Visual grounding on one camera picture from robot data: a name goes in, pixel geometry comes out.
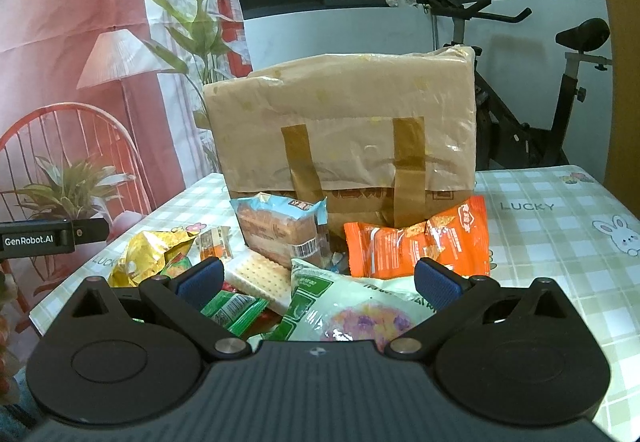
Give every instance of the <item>exercise bike seat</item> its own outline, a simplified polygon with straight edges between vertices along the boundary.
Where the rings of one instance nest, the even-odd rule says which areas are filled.
[[[604,45],[610,34],[606,21],[593,18],[577,27],[556,34],[556,43],[580,53],[591,52]]]

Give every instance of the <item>exercise bike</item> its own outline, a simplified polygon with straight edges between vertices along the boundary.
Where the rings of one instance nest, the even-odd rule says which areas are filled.
[[[453,38],[446,46],[464,44],[466,22],[473,18],[489,19],[504,23],[520,23],[532,11],[524,9],[517,16],[504,16],[482,12],[491,5],[491,0],[477,2],[467,8],[455,0],[418,0],[428,5],[434,16],[453,19]],[[586,89],[578,88],[578,70],[581,62],[592,63],[598,70],[607,70],[611,59],[586,54],[597,50],[609,39],[607,22],[594,18],[583,24],[560,32],[556,43],[571,48],[567,52],[566,69],[562,76],[554,121],[550,130],[532,128],[526,122],[520,123],[491,85],[478,73],[476,68],[476,170],[488,170],[494,161],[506,169],[547,167],[568,164],[562,151],[562,144],[569,125],[569,118],[575,99],[584,102]],[[480,47],[472,47],[478,58]]]

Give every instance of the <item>brown door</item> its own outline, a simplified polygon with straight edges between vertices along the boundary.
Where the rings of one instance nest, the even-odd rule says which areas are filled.
[[[605,186],[640,216],[640,0],[607,0],[613,120]]]

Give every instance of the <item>checkered tablecloth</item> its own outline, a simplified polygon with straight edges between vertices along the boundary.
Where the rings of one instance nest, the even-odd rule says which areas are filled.
[[[640,222],[577,167],[478,173],[476,192],[487,206],[492,277],[503,286],[529,286],[539,276],[560,284],[611,365],[611,385],[595,421],[618,440],[635,441],[640,436]],[[34,308],[33,323],[46,331],[86,276],[106,278],[136,232],[196,222],[231,227],[232,251],[244,248],[224,180],[210,175],[70,276]]]

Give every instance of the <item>gray ribbed surface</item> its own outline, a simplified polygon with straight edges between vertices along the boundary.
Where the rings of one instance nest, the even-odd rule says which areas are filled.
[[[324,349],[325,353],[315,356],[315,348]],[[418,364],[384,358],[368,342],[266,342],[249,359],[217,364],[187,402],[162,418],[103,432],[47,422],[27,440],[604,442],[610,439],[587,421],[532,432],[472,417],[443,398]]]

